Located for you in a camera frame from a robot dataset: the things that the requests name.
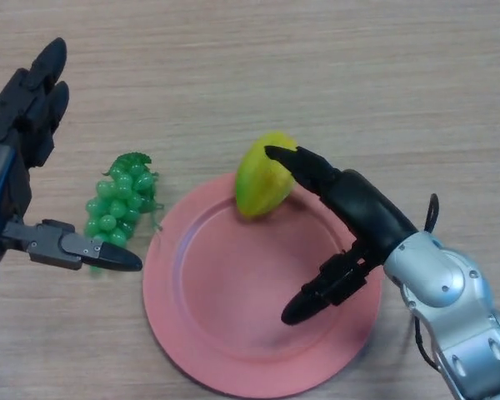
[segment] metal robot link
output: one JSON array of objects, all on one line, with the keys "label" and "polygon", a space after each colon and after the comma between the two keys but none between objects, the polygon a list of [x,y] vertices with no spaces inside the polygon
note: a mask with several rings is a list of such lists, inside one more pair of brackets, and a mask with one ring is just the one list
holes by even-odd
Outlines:
[{"label": "metal robot link", "polygon": [[[500,311],[481,268],[431,234],[437,196],[432,195],[426,226],[419,231],[358,172],[339,171],[303,147],[266,147],[266,153],[317,194],[357,239],[351,250],[332,256],[302,286],[282,320],[294,325],[337,306],[382,265],[415,319],[422,356],[442,375],[453,397],[500,400]],[[432,359],[423,349],[419,322],[431,337]]]}]

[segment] plastic grapes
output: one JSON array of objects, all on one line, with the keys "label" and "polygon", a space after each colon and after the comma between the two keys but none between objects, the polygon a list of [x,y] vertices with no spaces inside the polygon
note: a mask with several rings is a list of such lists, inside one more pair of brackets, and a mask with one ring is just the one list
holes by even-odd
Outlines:
[{"label": "plastic grapes", "polygon": [[85,206],[86,237],[125,248],[141,215],[163,208],[155,199],[158,174],[148,168],[151,163],[152,159],[140,152],[129,152],[115,160],[103,174],[107,179],[97,183],[97,196]]}]

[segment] wood grain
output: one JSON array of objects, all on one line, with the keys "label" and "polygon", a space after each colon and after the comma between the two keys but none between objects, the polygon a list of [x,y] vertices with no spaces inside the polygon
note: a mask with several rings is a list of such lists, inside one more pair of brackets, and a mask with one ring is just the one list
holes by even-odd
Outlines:
[{"label": "wood grain", "polygon": [[[81,227],[98,172],[129,149],[152,155],[170,208],[279,128],[419,226],[437,192],[438,235],[500,307],[500,0],[0,0],[0,90],[56,36],[71,102],[28,222]],[[13,253],[0,274],[0,400],[217,398],[161,356],[141,274],[93,281]],[[409,328],[387,285],[367,351],[300,398],[451,398]]]}]

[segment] robotic arm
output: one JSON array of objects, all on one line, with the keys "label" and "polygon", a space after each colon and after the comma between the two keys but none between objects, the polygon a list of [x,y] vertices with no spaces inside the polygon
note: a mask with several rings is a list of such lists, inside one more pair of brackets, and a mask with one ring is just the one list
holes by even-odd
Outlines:
[{"label": "robotic arm", "polygon": [[[265,150],[318,195],[357,239],[352,249],[332,256],[302,286],[285,307],[282,321],[295,325],[329,305],[338,306],[382,265],[415,319],[422,356],[441,373],[454,398],[500,400],[500,311],[479,266],[431,234],[437,196],[432,195],[426,227],[419,231],[358,172],[340,171],[303,147]],[[433,360],[423,349],[420,322],[432,339]]]},{"label": "robotic arm", "polygon": [[68,86],[58,79],[67,46],[57,38],[29,70],[18,69],[0,93],[0,262],[7,250],[32,261],[78,270],[83,263],[116,271],[141,271],[141,259],[108,242],[88,239],[73,225],[45,219],[27,226],[32,200],[30,170],[42,167],[53,150],[53,134],[68,106]]}]

